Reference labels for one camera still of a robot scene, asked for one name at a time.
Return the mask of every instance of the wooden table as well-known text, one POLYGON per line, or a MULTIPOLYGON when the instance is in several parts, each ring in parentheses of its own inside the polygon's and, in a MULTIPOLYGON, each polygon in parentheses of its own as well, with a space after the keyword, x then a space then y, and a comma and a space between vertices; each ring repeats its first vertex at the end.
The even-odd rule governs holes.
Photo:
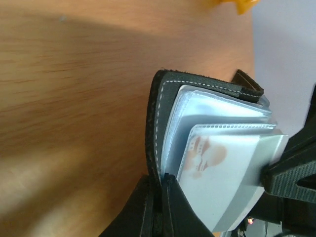
POLYGON ((155 72, 253 74, 250 13, 206 0, 0 2, 0 236, 97 237, 147 172, 155 72))

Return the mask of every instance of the yellow object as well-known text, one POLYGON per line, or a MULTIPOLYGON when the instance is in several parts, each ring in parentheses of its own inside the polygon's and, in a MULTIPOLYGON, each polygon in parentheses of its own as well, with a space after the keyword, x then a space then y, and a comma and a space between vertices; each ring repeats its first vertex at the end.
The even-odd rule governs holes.
POLYGON ((244 14, 252 6, 258 3, 259 0, 212 0, 215 4, 222 2, 234 1, 237 5, 238 14, 244 14))

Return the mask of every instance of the black wallet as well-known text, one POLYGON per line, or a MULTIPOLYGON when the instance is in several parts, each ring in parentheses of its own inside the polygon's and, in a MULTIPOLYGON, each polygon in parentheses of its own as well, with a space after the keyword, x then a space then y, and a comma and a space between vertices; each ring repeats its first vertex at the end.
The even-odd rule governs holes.
MULTIPOLYGON (((257 103, 264 90, 246 73, 237 70, 231 82, 183 73, 178 71, 160 70, 154 76, 147 107, 145 147, 148 175, 143 176, 130 196, 127 204, 116 219, 102 232, 100 237, 211 237, 213 234, 206 228, 190 207, 179 183, 174 175, 161 174, 160 161, 162 145, 168 119, 177 93, 181 86, 193 85, 238 98, 243 101, 257 103)), ((306 137, 307 128, 300 143, 290 139, 285 156, 301 148, 305 151, 305 143, 310 144, 306 137)), ((309 131, 315 138, 315 129, 309 131)), ((287 163, 294 159, 286 158, 267 169, 267 177, 263 176, 265 190, 279 197, 292 197, 288 192, 292 184, 292 170, 287 171, 287 163)), ((314 157, 304 160, 304 164, 296 165, 299 169, 307 163, 314 164, 314 157)), ((315 169, 305 168, 304 176, 315 173, 315 169)), ((316 202, 316 193, 302 194, 296 199, 316 202)))

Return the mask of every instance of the white wall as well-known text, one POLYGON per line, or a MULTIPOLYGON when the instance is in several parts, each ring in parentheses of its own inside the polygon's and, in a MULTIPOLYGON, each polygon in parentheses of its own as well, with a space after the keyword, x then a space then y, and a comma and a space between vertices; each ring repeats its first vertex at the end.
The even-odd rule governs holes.
POLYGON ((255 79, 280 128, 293 135, 316 82, 316 0, 261 0, 252 16, 255 79))

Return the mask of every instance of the wallet flap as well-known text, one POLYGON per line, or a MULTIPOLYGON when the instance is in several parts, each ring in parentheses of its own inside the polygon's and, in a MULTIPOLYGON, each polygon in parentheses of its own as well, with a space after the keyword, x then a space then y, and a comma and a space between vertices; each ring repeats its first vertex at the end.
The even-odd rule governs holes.
POLYGON ((154 76, 149 95, 145 146, 148 172, 155 194, 159 196, 161 195, 160 163, 164 134, 174 100, 183 85, 217 91, 252 103, 257 103, 264 93, 263 89, 241 70, 237 70, 232 82, 177 71, 158 71, 154 76))

